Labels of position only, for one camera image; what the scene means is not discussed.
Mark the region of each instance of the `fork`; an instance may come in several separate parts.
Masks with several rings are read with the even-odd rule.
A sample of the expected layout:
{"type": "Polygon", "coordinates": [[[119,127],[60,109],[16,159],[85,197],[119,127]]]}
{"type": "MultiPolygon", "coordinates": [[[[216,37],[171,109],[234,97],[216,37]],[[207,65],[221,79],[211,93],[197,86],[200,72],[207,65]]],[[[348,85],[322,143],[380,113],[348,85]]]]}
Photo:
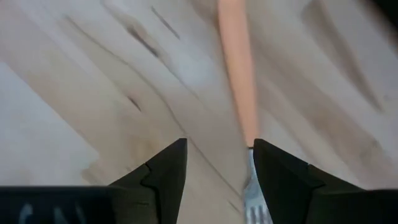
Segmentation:
{"type": "Polygon", "coordinates": [[[262,195],[254,167],[253,149],[249,150],[251,178],[244,189],[244,209],[247,224],[272,224],[271,215],[262,195]]]}

